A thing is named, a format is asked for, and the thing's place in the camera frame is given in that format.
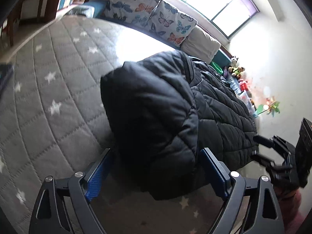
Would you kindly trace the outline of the pink sleeved right forearm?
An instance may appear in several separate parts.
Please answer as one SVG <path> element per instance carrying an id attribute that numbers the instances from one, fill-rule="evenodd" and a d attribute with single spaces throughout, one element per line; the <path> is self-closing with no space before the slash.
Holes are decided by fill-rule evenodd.
<path id="1" fill-rule="evenodd" d="M 299 212 L 301 205 L 300 190 L 286 191 L 276 186 L 273 188 L 279 202 L 285 233 L 296 233 L 305 219 Z"/>

